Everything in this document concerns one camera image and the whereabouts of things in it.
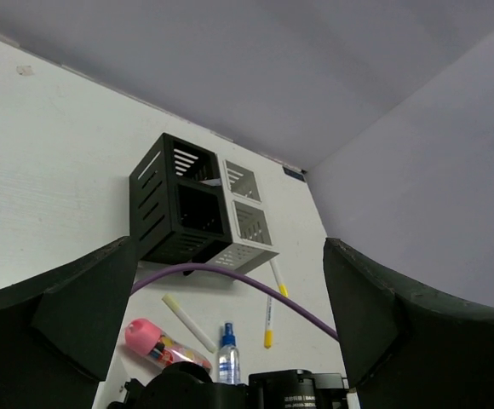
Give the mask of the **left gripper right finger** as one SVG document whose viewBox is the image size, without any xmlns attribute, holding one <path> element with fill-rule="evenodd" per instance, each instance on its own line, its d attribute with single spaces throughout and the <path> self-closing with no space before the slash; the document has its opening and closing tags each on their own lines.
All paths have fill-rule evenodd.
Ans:
<svg viewBox="0 0 494 409">
<path fill-rule="evenodd" d="M 494 408 L 494 308 L 387 268 L 339 239 L 325 283 L 363 408 Z"/>
</svg>

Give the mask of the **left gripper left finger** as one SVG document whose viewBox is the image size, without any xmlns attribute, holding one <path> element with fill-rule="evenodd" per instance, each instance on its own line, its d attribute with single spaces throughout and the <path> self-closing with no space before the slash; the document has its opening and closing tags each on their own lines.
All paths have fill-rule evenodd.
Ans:
<svg viewBox="0 0 494 409">
<path fill-rule="evenodd" d="M 0 290 L 0 408 L 90 408 L 137 269 L 128 237 Z"/>
</svg>

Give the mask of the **red ink pen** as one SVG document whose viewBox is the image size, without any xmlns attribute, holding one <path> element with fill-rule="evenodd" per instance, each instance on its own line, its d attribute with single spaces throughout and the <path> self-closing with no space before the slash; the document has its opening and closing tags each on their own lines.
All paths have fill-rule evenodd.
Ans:
<svg viewBox="0 0 494 409">
<path fill-rule="evenodd" d="M 208 185 L 208 186 L 212 186 L 212 187 L 219 187 L 222 185 L 220 178 L 204 180 L 204 181 L 202 181 L 202 183 L 205 185 Z"/>
</svg>

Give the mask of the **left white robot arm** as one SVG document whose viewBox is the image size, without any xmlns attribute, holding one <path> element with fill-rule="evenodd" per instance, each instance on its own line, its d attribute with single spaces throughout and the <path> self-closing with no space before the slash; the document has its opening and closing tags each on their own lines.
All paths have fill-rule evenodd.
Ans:
<svg viewBox="0 0 494 409">
<path fill-rule="evenodd" d="M 136 280 L 132 239 L 0 289 L 0 408 L 86 408 L 109 372 Z M 129 380 L 118 408 L 494 408 L 494 308 L 438 291 L 339 239 L 324 247 L 325 282 L 344 374 L 257 373 L 212 381 L 176 362 Z"/>
</svg>

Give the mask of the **pink cap candy tube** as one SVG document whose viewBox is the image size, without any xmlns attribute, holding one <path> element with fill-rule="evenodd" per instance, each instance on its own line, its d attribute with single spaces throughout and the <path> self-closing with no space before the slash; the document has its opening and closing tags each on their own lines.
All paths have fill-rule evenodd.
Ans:
<svg viewBox="0 0 494 409">
<path fill-rule="evenodd" d="M 151 360 L 160 369 L 175 363 L 190 362 L 202 367 L 208 374 L 212 372 L 212 365 L 204 355 L 177 342 L 150 320 L 131 321 L 124 330 L 124 341 L 128 349 Z"/>
</svg>

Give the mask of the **pale yellow cap marker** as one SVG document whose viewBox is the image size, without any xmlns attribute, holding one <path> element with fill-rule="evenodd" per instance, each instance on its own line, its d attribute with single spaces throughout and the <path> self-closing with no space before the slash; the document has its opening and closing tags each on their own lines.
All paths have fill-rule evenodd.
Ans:
<svg viewBox="0 0 494 409">
<path fill-rule="evenodd" d="M 162 297 L 163 303 L 179 319 L 179 321 L 204 345 L 212 354 L 217 352 L 215 342 L 202 330 L 193 318 L 182 308 L 182 306 L 170 294 Z"/>
</svg>

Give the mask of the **blue spray bottle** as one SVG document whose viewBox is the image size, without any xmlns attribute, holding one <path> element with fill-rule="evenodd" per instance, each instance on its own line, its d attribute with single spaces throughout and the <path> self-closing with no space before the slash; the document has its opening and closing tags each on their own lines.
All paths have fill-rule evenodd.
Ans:
<svg viewBox="0 0 494 409">
<path fill-rule="evenodd" d="M 239 350 L 232 322 L 225 322 L 221 331 L 221 348 L 218 352 L 218 379 L 220 383 L 240 384 Z"/>
</svg>

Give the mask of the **white slotted pen holder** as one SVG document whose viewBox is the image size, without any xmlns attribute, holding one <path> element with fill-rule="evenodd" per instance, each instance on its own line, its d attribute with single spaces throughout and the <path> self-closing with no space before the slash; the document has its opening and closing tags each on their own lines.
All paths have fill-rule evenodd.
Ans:
<svg viewBox="0 0 494 409">
<path fill-rule="evenodd" d="M 208 264 L 247 274 L 279 251 L 268 226 L 267 207 L 256 173 L 224 158 L 220 160 L 220 170 L 232 243 Z"/>
</svg>

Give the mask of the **black slotted pen holder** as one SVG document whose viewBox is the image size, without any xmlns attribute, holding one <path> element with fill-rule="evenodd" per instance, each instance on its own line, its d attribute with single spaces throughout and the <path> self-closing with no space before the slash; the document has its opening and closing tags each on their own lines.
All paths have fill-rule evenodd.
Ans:
<svg viewBox="0 0 494 409">
<path fill-rule="evenodd" d="M 232 243 L 215 153 L 163 133 L 129 176 L 129 235 L 137 259 L 208 262 Z"/>
</svg>

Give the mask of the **right corner label sticker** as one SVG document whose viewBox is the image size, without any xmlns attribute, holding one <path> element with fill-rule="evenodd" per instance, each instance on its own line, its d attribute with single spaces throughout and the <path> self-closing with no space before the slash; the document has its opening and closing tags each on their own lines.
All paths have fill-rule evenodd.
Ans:
<svg viewBox="0 0 494 409">
<path fill-rule="evenodd" d="M 302 172 L 298 172 L 296 170 L 290 169 L 285 166 L 283 167 L 283 171 L 287 176 L 297 179 L 298 181 L 302 181 L 302 182 L 306 181 L 304 174 Z"/>
</svg>

